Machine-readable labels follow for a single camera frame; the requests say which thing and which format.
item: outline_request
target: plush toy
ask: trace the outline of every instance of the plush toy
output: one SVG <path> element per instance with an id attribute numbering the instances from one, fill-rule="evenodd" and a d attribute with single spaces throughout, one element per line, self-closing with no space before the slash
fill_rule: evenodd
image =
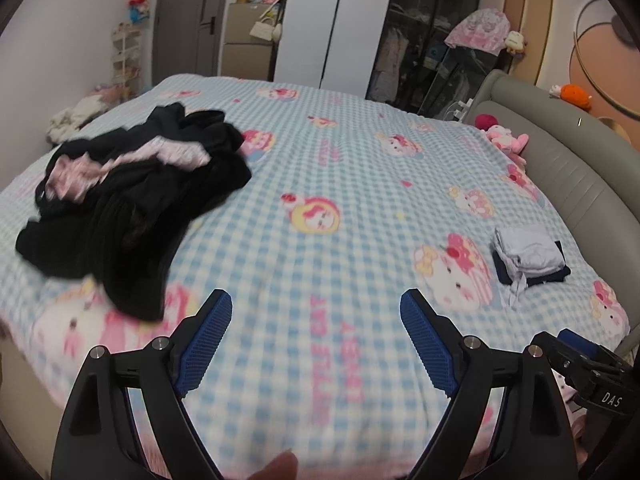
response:
<path id="1" fill-rule="evenodd" d="M 149 0 L 129 0 L 129 18 L 133 24 L 148 20 Z"/>
<path id="2" fill-rule="evenodd" d="M 587 112 L 591 110 L 591 96 L 578 85 L 553 85 L 549 93 Z"/>
<path id="3" fill-rule="evenodd" d="M 492 126 L 497 126 L 497 125 L 498 125 L 498 119 L 496 119 L 494 116 L 489 114 L 480 114 L 476 117 L 476 120 L 474 121 L 474 126 L 478 130 L 482 130 L 484 132 L 487 131 Z"/>
<path id="4" fill-rule="evenodd" d="M 507 52 L 513 57 L 522 58 L 525 47 L 527 46 L 527 41 L 522 34 L 512 30 L 504 40 L 504 46 L 507 48 Z"/>
<path id="5" fill-rule="evenodd" d="M 516 138 L 511 135 L 511 130 L 495 125 L 489 128 L 489 131 L 486 133 L 486 138 L 520 168 L 524 168 L 527 161 L 524 160 L 519 153 L 524 149 L 527 142 L 529 142 L 529 136 L 527 134 L 522 134 Z"/>

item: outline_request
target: gray leather headboard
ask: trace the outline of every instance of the gray leather headboard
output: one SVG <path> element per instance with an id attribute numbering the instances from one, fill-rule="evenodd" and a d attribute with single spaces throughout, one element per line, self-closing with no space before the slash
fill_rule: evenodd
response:
<path id="1" fill-rule="evenodd" d="M 544 90 L 494 70 L 465 123 L 494 115 L 529 134 L 527 175 L 551 200 L 582 256 L 615 290 L 640 341 L 640 153 L 596 118 Z"/>

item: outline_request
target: gingham pattern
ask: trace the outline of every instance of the gingham pattern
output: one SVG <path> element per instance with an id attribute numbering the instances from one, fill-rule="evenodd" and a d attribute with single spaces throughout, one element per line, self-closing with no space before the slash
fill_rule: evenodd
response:
<path id="1" fill-rule="evenodd" d="M 281 86 L 298 90 L 298 99 L 284 102 L 256 93 Z M 252 164 L 249 184 L 191 225 L 170 271 L 170 281 L 183 283 L 201 302 L 214 288 L 233 298 L 233 318 L 218 352 L 200 387 L 186 397 L 192 421 L 223 472 L 251 472 L 288 448 L 308 468 L 415 462 L 447 399 L 431 386 L 402 326 L 399 298 L 408 288 L 424 289 L 414 271 L 414 251 L 422 244 L 442 247 L 452 232 L 471 238 L 493 270 L 488 243 L 496 224 L 541 223 L 562 241 L 572 268 L 566 283 L 526 290 L 515 311 L 446 312 L 460 332 L 513 351 L 541 330 L 557 333 L 565 327 L 609 348 L 617 345 L 619 338 L 607 338 L 591 316 L 597 275 L 558 214 L 548 202 L 541 207 L 501 181 L 509 161 L 470 126 L 335 92 L 179 75 L 97 118 L 82 134 L 133 126 L 156 105 L 176 100 L 171 92 L 192 90 L 200 93 L 178 95 L 187 108 L 221 108 L 241 131 L 276 136 L 271 151 Z M 309 116 L 338 125 L 318 128 Z M 412 121 L 434 131 L 415 131 Z M 377 132 L 418 143 L 423 158 L 383 152 Z M 318 164 L 321 139 L 338 147 L 339 161 Z M 0 194 L 0 317 L 62 404 L 73 374 L 65 372 L 64 363 L 50 361 L 31 329 L 47 303 L 77 283 L 45 279 L 14 250 L 16 235 L 36 213 L 33 189 L 49 156 Z M 482 219 L 458 209 L 447 193 L 450 186 L 482 189 L 496 216 Z M 331 235 L 296 231 L 282 206 L 283 193 L 332 200 L 340 209 L 340 228 Z M 324 336 L 310 332 L 312 296 L 327 309 Z M 363 402 L 344 395 L 343 321 L 354 326 L 357 337 Z M 332 380 L 322 386 L 330 393 L 324 426 L 312 424 L 313 344 L 331 352 Z"/>

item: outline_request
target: pink garment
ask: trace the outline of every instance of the pink garment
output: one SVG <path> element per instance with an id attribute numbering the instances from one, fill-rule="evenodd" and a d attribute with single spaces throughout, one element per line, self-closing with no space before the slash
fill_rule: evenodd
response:
<path id="1" fill-rule="evenodd" d="M 60 155 L 45 184 L 47 199 L 58 197 L 81 204 L 87 191 L 102 182 L 116 166 L 153 157 L 184 171 L 193 171 L 211 160 L 199 142 L 179 142 L 160 136 L 154 137 L 135 152 L 124 153 L 103 166 L 91 160 L 88 153 L 74 159 Z"/>
<path id="2" fill-rule="evenodd" d="M 497 56 L 510 30 L 511 23 L 503 12 L 479 9 L 457 24 L 444 42 L 451 48 L 466 46 Z"/>

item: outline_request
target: human hand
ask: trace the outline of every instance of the human hand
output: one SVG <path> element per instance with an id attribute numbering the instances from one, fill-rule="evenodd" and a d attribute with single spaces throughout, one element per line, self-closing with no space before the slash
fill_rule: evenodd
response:
<path id="1" fill-rule="evenodd" d="M 248 480 L 296 480 L 297 475 L 298 459 L 292 452 L 285 451 Z"/>

